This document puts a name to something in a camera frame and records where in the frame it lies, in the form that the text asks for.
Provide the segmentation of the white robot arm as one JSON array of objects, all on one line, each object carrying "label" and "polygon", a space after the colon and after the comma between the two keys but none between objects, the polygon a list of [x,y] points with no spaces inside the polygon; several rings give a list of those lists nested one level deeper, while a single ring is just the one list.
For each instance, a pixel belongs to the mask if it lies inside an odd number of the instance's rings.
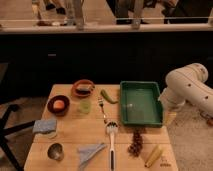
[{"label": "white robot arm", "polygon": [[163,124],[168,126],[186,101],[213,116],[213,88],[205,84],[208,70],[200,63],[192,63],[170,71],[166,88],[158,97],[163,107]]}]

